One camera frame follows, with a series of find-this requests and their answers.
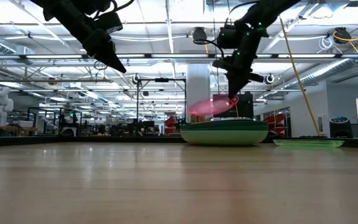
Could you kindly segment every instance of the humanoid robot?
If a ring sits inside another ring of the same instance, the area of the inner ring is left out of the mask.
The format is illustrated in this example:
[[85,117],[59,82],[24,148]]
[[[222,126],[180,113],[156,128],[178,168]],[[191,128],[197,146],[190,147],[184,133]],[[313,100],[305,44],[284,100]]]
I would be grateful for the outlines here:
[[6,125],[7,112],[13,111],[13,100],[8,98],[9,87],[0,87],[0,126]]

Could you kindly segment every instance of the pink frisbee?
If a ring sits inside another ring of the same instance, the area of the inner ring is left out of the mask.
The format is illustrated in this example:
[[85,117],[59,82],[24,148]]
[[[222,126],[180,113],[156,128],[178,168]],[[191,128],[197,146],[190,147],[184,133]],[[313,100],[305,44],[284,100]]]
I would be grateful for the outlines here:
[[189,114],[196,116],[208,116],[223,113],[231,109],[239,101],[238,97],[229,99],[227,95],[214,96],[207,100],[201,100],[190,106]]

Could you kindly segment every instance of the white pillar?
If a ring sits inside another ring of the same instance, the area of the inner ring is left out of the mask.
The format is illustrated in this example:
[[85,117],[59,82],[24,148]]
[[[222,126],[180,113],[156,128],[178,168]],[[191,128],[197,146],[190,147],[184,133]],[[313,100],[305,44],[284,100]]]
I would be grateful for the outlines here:
[[189,64],[187,65],[187,107],[200,100],[208,99],[209,92],[209,65]]

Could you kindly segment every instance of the wooden table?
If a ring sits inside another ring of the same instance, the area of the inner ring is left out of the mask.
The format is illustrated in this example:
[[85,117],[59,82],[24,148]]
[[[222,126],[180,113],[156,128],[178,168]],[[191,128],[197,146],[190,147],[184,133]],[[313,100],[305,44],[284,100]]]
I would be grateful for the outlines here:
[[0,223],[358,223],[358,149],[0,147]]

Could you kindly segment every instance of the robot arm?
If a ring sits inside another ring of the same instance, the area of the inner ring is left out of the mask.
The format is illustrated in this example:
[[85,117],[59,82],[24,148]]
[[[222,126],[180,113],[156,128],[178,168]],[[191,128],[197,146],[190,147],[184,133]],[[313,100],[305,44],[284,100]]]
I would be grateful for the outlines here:
[[237,49],[229,57],[220,58],[214,67],[227,71],[229,97],[233,98],[250,80],[263,82],[264,77],[252,73],[251,65],[262,37],[269,37],[266,28],[277,17],[300,0],[260,0],[234,25],[225,24],[218,35],[217,44],[223,49]]
[[[122,23],[117,11],[130,5],[115,7],[114,10],[99,16],[99,12],[109,9],[115,0],[31,0],[44,9],[46,21],[56,17],[70,33],[77,38],[87,51],[88,55],[122,73],[125,67],[117,58],[116,47],[111,40],[110,33],[122,29]],[[95,18],[91,15],[98,11]]]

